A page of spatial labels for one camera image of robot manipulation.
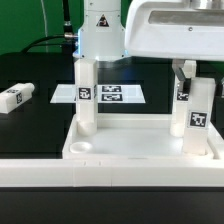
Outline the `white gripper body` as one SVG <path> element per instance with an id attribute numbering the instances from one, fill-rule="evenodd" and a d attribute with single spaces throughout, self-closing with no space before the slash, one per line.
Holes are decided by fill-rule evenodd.
<path id="1" fill-rule="evenodd" d="M 224 0 L 133 0 L 125 48 L 132 56 L 224 61 Z"/>

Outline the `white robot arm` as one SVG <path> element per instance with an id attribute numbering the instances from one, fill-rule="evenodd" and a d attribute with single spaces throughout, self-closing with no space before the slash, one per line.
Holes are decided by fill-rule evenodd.
<path id="1" fill-rule="evenodd" d="M 84 0 L 74 56 L 167 58 L 180 81 L 186 60 L 224 61 L 224 0 L 133 0 L 125 25 L 120 16 L 121 0 Z"/>

